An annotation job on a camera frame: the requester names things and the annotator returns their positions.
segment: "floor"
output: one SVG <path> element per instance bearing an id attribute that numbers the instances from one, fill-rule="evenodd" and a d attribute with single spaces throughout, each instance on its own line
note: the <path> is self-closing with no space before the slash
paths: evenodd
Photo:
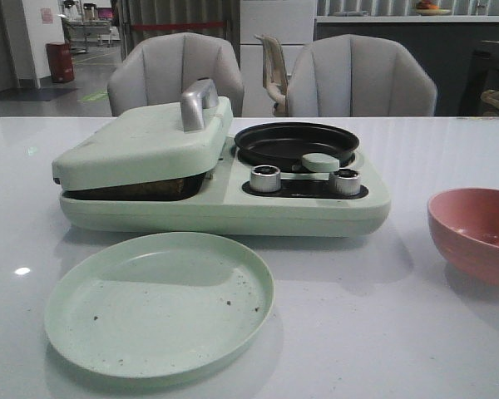
<path id="1" fill-rule="evenodd" d="M 121 63 L 118 45 L 92 43 L 86 54 L 72 57 L 74 80 L 44 87 L 73 88 L 50 101 L 0 101 L 0 116 L 111 116 L 106 95 L 109 76 Z"/>

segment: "pan handle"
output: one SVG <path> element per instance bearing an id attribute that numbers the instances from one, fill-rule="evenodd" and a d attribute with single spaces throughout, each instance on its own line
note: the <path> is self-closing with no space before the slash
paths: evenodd
<path id="1" fill-rule="evenodd" d="M 218 93 L 212 79 L 199 79 L 181 94 L 181 119 L 183 131 L 202 131 L 205 129 L 204 108 L 218 106 Z"/>
<path id="2" fill-rule="evenodd" d="M 340 169 L 340 160 L 331 155 L 311 152 L 301 157 L 301 165 L 316 173 L 331 173 Z"/>

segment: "white table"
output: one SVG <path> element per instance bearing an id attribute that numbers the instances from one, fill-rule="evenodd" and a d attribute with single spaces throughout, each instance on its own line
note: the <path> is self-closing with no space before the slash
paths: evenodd
<path id="1" fill-rule="evenodd" d="M 0 398 L 499 398 L 499 288 L 447 264 L 426 212 L 440 190 L 499 189 L 499 119 L 318 120 L 359 136 L 388 220 L 354 239 L 233 237 L 276 281 L 254 345 L 190 385 L 127 390 L 63 360 L 42 323 L 68 270 L 136 236 L 71 227 L 52 182 L 51 161 L 109 120 L 0 118 Z"/>

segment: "frying pan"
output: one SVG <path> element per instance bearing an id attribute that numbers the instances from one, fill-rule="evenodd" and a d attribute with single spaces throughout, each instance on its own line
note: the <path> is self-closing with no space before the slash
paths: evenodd
<path id="1" fill-rule="evenodd" d="M 338 159 L 340 165 L 346 165 L 358 147 L 358 137 L 334 126 L 277 122 L 240 131 L 235 136 L 235 144 L 240 158 L 252 165 L 274 165 L 283 172 L 308 173 L 302 165 L 304 155 L 330 155 Z"/>

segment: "red trash bin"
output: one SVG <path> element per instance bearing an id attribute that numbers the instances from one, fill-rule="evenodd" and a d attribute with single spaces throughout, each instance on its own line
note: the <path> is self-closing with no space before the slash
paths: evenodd
<path id="1" fill-rule="evenodd" d="M 48 66 L 54 83 L 74 80 L 69 43 L 47 43 Z"/>

